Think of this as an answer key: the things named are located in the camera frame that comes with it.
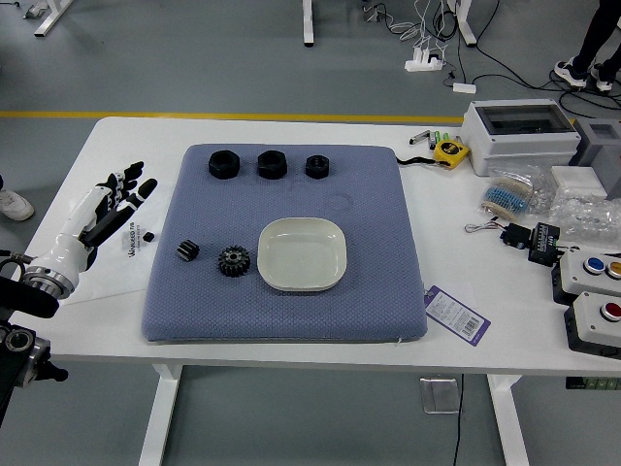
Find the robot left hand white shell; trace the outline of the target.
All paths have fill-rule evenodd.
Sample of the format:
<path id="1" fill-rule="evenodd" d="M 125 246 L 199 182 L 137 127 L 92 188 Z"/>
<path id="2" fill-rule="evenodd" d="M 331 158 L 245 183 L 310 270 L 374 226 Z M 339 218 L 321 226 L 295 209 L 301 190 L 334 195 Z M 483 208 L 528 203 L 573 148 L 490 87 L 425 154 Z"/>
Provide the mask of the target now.
<path id="1" fill-rule="evenodd" d="M 69 297 L 80 274 L 94 263 L 98 248 L 133 216 L 157 187 L 138 183 L 145 163 L 135 162 L 92 187 L 69 214 L 51 250 L 26 268 L 24 283 L 57 298 Z"/>

